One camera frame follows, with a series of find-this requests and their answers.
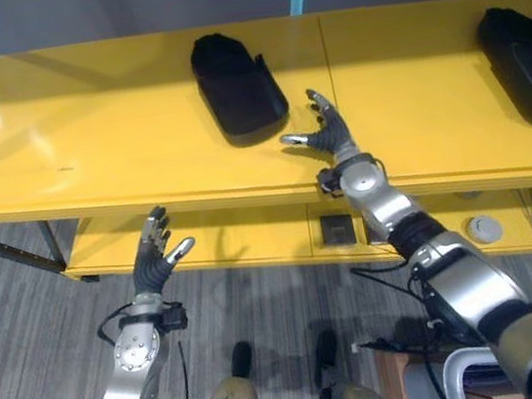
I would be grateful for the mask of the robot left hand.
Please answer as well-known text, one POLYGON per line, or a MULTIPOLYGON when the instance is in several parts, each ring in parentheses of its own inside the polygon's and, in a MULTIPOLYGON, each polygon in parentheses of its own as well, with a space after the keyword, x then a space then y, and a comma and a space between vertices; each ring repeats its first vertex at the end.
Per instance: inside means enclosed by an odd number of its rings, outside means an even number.
POLYGON ((160 294, 176 265, 192 250, 196 240, 186 237, 168 254, 165 247, 170 239, 167 210, 152 209, 141 229, 133 268, 135 295, 160 294))

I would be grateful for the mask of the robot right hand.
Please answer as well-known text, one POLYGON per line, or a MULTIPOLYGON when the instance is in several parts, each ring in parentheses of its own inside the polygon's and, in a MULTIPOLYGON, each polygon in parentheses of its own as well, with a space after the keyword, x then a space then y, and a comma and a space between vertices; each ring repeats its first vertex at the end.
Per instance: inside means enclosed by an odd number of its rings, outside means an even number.
POLYGON ((332 102, 319 92, 307 89, 306 97, 312 109, 320 117, 320 129, 305 134, 286 134, 280 142, 289 146, 303 146, 312 150, 327 152, 335 159, 347 159, 360 153, 358 145, 352 138, 345 120, 333 106, 332 102))

